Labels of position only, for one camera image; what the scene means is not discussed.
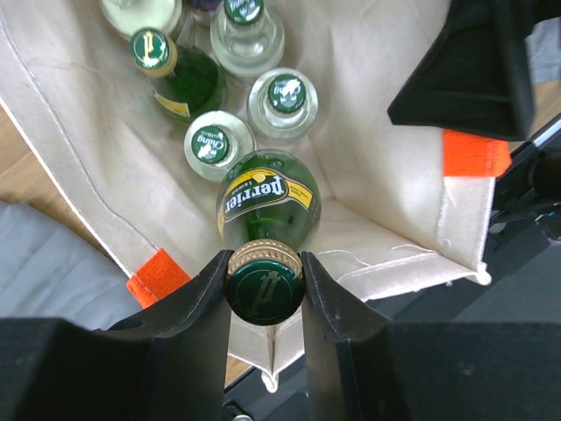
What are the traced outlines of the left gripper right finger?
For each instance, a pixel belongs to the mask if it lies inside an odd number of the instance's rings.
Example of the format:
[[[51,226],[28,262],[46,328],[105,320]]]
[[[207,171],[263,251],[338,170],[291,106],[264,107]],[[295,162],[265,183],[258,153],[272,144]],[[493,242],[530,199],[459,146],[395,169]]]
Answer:
[[[312,419],[559,419],[559,325],[395,323],[302,263]]]

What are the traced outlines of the beige canvas tote bag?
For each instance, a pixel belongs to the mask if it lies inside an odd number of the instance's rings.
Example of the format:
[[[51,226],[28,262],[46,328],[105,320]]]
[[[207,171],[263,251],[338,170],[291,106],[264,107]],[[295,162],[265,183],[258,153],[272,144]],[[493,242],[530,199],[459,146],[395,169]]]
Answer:
[[[466,277],[487,285],[483,246],[500,141],[395,125],[387,109],[444,27],[447,1],[223,1],[197,45],[273,15],[284,66],[319,100],[287,150],[316,178],[323,212],[311,249],[362,300]],[[184,127],[96,1],[1,4],[1,103],[54,184],[133,276],[158,251],[194,275],[223,242],[217,186],[183,152]]]

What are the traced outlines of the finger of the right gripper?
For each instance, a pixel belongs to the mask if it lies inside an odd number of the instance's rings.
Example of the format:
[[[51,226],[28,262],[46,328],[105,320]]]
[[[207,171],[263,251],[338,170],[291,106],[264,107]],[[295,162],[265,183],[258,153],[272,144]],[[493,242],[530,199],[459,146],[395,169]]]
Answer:
[[[387,112],[396,125],[524,141],[534,114],[525,39],[531,1],[453,1],[441,32]]]

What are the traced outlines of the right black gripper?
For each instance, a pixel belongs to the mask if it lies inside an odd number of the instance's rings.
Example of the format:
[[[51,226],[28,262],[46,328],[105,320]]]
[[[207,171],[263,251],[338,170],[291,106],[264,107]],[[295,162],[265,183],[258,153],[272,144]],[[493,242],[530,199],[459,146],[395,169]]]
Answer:
[[[497,182],[483,316],[560,314],[560,116],[515,150]]]

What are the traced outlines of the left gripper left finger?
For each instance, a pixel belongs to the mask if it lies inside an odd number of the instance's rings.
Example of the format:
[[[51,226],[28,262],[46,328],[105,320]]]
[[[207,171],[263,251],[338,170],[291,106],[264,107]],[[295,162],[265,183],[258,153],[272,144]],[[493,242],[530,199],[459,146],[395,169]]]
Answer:
[[[218,253],[190,282],[109,330],[60,318],[3,319],[2,419],[220,419],[230,256]]]

